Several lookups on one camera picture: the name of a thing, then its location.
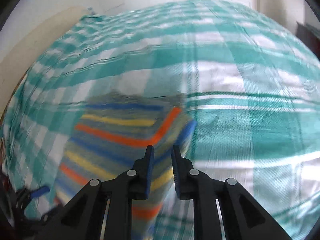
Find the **black object with blue tip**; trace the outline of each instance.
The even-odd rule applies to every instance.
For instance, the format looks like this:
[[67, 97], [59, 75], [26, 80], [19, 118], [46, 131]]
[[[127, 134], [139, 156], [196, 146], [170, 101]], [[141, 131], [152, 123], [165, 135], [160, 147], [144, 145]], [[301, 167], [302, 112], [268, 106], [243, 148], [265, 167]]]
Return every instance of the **black object with blue tip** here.
[[135, 175], [129, 176], [125, 171], [112, 180], [97, 180], [92, 186], [88, 182], [35, 240], [99, 240], [109, 199], [104, 239], [130, 240], [132, 200], [148, 198], [153, 160], [153, 147], [148, 146], [144, 158], [134, 162]]
[[222, 239], [216, 199], [228, 240], [291, 240], [272, 216], [238, 183], [211, 179], [182, 158], [178, 146], [172, 149], [174, 184], [180, 200], [194, 200], [194, 239]]

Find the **white stripe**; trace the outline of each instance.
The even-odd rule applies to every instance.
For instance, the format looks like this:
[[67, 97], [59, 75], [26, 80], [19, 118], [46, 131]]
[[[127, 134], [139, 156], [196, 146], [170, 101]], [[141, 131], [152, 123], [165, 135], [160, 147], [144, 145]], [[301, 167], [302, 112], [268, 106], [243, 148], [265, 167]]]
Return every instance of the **white stripe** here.
[[212, 98], [231, 98], [231, 99], [243, 99], [243, 100], [254, 100], [259, 102], [282, 102], [282, 103], [295, 103], [295, 104], [308, 104], [314, 105], [311, 102], [304, 101], [302, 99], [286, 99], [286, 98], [273, 98], [273, 97], [255, 97], [255, 96], [241, 96], [241, 95], [205, 95], [198, 97], [187, 98], [186, 101], [194, 101], [194, 100], [204, 100], [204, 99], [212, 99]]
[[285, 166], [285, 165], [298, 165], [303, 162], [312, 161], [317, 158], [320, 158], [320, 151], [292, 156], [286, 158], [273, 158], [273, 159], [262, 159], [262, 160], [243, 160], [243, 161], [235, 161], [235, 160], [207, 160], [207, 161], [195, 161], [195, 167], [199, 169], [251, 169], [255, 168], [269, 168], [269, 167], [277, 167], [277, 166]]
[[290, 113], [311, 113], [316, 112], [311, 108], [285, 108], [285, 107], [258, 107], [258, 106], [232, 106], [232, 105], [206, 105], [206, 106], [193, 106], [187, 108], [187, 111], [194, 111], [196, 109], [240, 109], [252, 111], [270, 111], [270, 112], [290, 112]]

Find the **checkered tablecloth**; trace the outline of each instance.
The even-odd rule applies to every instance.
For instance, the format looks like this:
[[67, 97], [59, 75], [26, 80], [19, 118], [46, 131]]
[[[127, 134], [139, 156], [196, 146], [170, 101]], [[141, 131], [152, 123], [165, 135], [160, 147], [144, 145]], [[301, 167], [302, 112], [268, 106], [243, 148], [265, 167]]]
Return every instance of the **checkered tablecloth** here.
[[[237, 179], [294, 240], [320, 215], [320, 63], [289, 31], [230, 1], [190, 0], [83, 17], [28, 70], [2, 133], [14, 188], [53, 185], [89, 97], [117, 90], [187, 94], [187, 153], [214, 179]], [[26, 211], [39, 216], [55, 192]], [[172, 188], [155, 239], [191, 239], [191, 201]]]

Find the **orange stripe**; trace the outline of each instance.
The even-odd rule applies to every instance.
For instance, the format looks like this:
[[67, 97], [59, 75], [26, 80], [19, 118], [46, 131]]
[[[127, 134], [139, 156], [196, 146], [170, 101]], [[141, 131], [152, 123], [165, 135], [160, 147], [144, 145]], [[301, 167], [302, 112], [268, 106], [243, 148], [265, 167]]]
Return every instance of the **orange stripe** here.
[[179, 107], [174, 107], [171, 112], [168, 114], [158, 131], [153, 135], [151, 139], [143, 140], [143, 139], [133, 139], [128, 137], [123, 137], [120, 135], [114, 135], [106, 131], [101, 131], [99, 129], [91, 128], [90, 126], [84, 124], [77, 124], [76, 129], [79, 131], [90, 133], [96, 137], [101, 139], [106, 139], [108, 141], [113, 141], [115, 143], [132, 146], [132, 147], [147, 147], [148, 145], [157, 144], [161, 138], [166, 134], [169, 130], [170, 125], [176, 119], [176, 117], [180, 114], [181, 109]]
[[64, 163], [60, 164], [60, 170], [70, 179], [74, 180], [76, 183], [84, 186], [88, 183], [88, 179], [82, 177], [78, 173], [74, 172], [72, 169], [68, 168]]
[[132, 207], [132, 215], [137, 218], [150, 220], [150, 219], [153, 219], [156, 215], [158, 215], [161, 207], [162, 207], [162, 203], [158, 206], [155, 206], [152, 209]]

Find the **table covered with cloth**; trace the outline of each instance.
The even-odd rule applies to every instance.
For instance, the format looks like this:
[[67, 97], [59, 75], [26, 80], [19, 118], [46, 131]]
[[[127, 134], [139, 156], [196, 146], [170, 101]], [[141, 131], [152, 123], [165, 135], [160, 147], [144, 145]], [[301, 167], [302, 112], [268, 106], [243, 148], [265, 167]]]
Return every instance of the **table covered with cloth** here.
[[[2, 125], [15, 189], [49, 185], [26, 210], [53, 205], [64, 146], [89, 98], [117, 91], [186, 95], [196, 121], [186, 157], [237, 179], [294, 240], [320, 215], [320, 62], [288, 30], [226, 0], [189, 0], [87, 16], [30, 67]], [[154, 239], [192, 239], [193, 203], [168, 191]]]

